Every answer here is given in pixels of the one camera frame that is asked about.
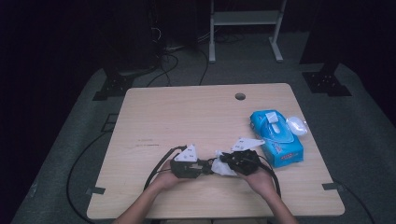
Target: white triangular marker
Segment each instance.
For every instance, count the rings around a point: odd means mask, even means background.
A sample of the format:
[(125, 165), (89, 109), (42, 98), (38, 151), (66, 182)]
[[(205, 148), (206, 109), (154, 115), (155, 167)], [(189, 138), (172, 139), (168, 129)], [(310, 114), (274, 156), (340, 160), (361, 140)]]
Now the white triangular marker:
[(190, 145), (175, 157), (175, 161), (198, 161), (195, 146)]
[(231, 148), (232, 151), (245, 151), (253, 147), (261, 146), (264, 144), (264, 140), (251, 139), (251, 138), (239, 138), (239, 140)]

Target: blue wipes package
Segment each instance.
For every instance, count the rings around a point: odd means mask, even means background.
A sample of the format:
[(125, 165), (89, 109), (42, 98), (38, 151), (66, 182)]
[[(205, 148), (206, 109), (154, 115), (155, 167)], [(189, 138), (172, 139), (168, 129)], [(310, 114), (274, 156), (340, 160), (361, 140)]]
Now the blue wipes package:
[(250, 116), (250, 125), (254, 133), (265, 141), (262, 151), (273, 167), (304, 160), (303, 145), (278, 111), (256, 111)]

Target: gray floor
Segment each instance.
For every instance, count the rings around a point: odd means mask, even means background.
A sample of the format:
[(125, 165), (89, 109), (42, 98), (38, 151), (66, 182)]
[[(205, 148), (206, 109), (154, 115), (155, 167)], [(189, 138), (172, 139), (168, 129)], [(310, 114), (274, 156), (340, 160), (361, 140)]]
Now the gray floor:
[[(267, 37), (267, 34), (246, 35), (243, 41), (217, 45), (217, 62), (208, 66), (202, 85), (289, 83), (331, 176), (359, 196), (376, 223), (394, 223), (395, 128), (363, 88), (357, 75), (343, 65), (338, 67), (335, 74), (352, 96), (329, 97), (324, 93), (311, 93), (302, 72), (318, 71), (321, 64), (299, 65), (307, 33), (280, 34), (278, 44), (284, 57), (283, 63), (275, 61)], [(200, 47), (207, 55), (208, 45)], [(170, 84), (198, 85), (205, 71), (204, 55), (192, 50), (178, 51), (173, 55), (177, 56), (178, 65), (168, 73)], [(164, 57), (164, 68), (174, 64), (174, 58)], [(134, 87), (146, 87), (161, 72), (157, 70), (137, 78)], [(85, 223), (68, 204), (66, 181), (79, 154), (101, 134), (107, 115), (120, 111), (122, 97), (92, 101), (105, 79), (102, 70), (92, 75), (13, 223)], [(166, 77), (160, 77), (151, 86), (167, 85)], [(70, 178), (71, 200), (84, 216), (90, 201), (86, 191), (95, 185), (110, 137), (111, 133), (106, 133), (87, 148)], [(370, 223), (351, 192), (341, 191), (340, 195), (346, 207), (346, 212), (340, 217), (298, 217), (299, 221)]]

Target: wooden tabletop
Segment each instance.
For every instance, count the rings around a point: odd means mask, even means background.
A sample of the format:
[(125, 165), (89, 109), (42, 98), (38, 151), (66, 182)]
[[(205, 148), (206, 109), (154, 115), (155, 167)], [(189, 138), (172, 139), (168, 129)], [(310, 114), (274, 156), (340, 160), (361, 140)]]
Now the wooden tabletop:
[[(237, 93), (246, 98), (236, 99)], [(96, 183), (106, 190), (92, 195), (88, 217), (119, 216), (172, 147), (195, 144), (198, 158), (205, 160), (214, 158), (217, 149), (230, 151), (239, 137), (254, 138), (249, 117), (265, 109), (304, 120), (291, 87), (284, 83), (128, 90)], [(312, 134), (300, 140), (304, 161), (276, 169), (283, 201), (295, 216), (342, 215), (338, 192), (322, 187), (332, 179)], [(260, 147), (253, 149), (262, 155)], [(164, 219), (271, 216), (244, 180), (221, 175), (200, 175), (178, 184), (160, 194), (148, 213), (149, 218)]]

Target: white metal frame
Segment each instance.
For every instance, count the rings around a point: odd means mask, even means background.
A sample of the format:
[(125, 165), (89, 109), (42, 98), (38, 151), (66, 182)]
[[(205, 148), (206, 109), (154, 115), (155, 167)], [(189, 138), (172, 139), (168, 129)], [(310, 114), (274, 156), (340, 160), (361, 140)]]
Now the white metal frame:
[(215, 12), (215, 0), (210, 6), (210, 41), (209, 41), (209, 61), (216, 61), (215, 51), (215, 26), (217, 25), (275, 25), (273, 36), (269, 37), (271, 48), (278, 63), (283, 62), (283, 57), (277, 46), (280, 24), (283, 20), (287, 0), (282, 0), (280, 10), (267, 11), (225, 11)]

